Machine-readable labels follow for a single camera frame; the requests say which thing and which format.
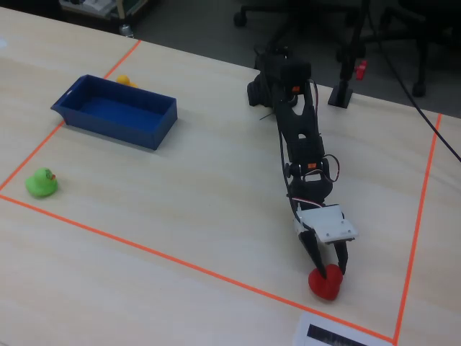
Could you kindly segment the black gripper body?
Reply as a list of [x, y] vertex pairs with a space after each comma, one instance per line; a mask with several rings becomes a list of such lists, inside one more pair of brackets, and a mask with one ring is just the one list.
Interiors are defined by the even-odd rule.
[[303, 181], [294, 177], [288, 184], [290, 204], [293, 211], [308, 210], [325, 206], [325, 199], [331, 193], [333, 183], [325, 177], [320, 180]]

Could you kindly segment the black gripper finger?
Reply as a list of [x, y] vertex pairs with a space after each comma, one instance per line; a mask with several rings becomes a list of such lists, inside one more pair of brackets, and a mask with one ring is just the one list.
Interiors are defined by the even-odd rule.
[[298, 235], [299, 240], [308, 252], [316, 269], [323, 279], [327, 278], [325, 266], [323, 264], [320, 249], [318, 247], [317, 237], [314, 231], [303, 231]]
[[334, 242], [334, 249], [336, 251], [338, 267], [341, 271], [341, 274], [344, 275], [346, 272], [346, 265], [349, 258], [347, 244], [345, 241], [336, 241]]

